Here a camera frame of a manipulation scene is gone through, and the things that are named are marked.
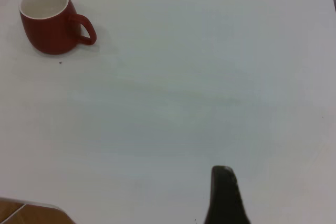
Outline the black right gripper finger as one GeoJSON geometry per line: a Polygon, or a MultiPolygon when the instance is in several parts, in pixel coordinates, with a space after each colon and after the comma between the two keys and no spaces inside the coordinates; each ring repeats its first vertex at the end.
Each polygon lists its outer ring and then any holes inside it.
{"type": "Polygon", "coordinates": [[[214,166],[205,223],[250,223],[245,212],[238,180],[228,166],[214,166]]]}

